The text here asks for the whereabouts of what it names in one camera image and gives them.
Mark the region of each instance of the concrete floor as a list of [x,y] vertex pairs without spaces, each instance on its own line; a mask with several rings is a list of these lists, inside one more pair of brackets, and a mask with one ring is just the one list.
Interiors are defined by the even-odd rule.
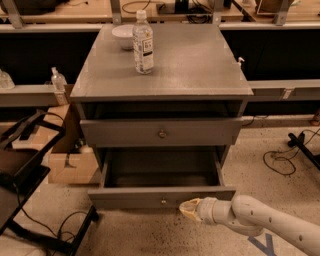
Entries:
[[[303,130],[317,131],[318,127],[309,126],[306,121],[288,122],[289,127],[282,121],[273,121],[256,118],[241,130],[223,167],[224,181],[226,185],[235,186],[237,194],[251,195],[273,208],[320,225],[320,172],[313,164],[300,152],[292,160],[296,172],[284,177],[263,163],[265,152],[289,149],[289,132],[298,136]],[[306,139],[312,135],[310,132],[305,134]],[[308,144],[314,153],[320,151],[319,141],[319,136],[315,136]],[[274,164],[283,172],[290,172],[292,168],[287,162]],[[89,209],[88,188],[48,184],[45,180],[25,205],[25,210],[33,218],[58,230],[67,215]],[[108,210],[99,211],[99,214],[100,220],[91,224],[77,255],[305,255],[269,230],[248,239],[224,226],[193,223],[176,209]],[[76,233],[83,218],[82,214],[73,216],[64,230]],[[26,228],[49,235],[46,229],[34,224],[22,212],[16,221]],[[46,254],[40,248],[20,241],[10,231],[0,237],[1,256],[53,254]]]

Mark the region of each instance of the water bottle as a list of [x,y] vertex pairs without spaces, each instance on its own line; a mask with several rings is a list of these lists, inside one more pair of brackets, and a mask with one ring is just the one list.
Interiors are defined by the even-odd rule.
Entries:
[[10,75],[5,72],[5,71],[2,71],[0,69],[0,88],[2,89],[12,89],[14,88],[14,83],[10,77]]
[[149,74],[153,69],[153,31],[145,10],[137,11],[136,18],[132,30],[136,70],[141,74]]
[[51,82],[54,86],[54,89],[56,91],[65,91],[64,86],[67,84],[67,81],[64,75],[60,74],[56,69],[56,67],[51,68],[51,70],[52,70]]

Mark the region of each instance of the drawer knob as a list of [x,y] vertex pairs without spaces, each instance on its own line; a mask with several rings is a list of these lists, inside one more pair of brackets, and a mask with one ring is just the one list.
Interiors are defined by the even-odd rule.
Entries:
[[165,137],[167,137],[167,133],[162,129],[159,131],[158,135],[161,139],[164,139]]

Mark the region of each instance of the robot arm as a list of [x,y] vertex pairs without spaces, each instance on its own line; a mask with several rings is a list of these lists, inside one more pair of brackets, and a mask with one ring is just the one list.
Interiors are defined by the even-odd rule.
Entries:
[[320,227],[275,210],[246,195],[232,201],[216,198],[193,199],[180,205],[180,211],[194,221],[222,224],[246,236],[258,236],[266,228],[311,256],[320,255]]

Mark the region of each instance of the open drawer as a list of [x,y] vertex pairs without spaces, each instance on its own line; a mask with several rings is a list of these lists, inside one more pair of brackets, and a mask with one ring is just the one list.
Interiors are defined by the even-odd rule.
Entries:
[[103,178],[88,194],[97,209],[178,207],[197,197],[231,200],[213,147],[118,148],[106,153]]

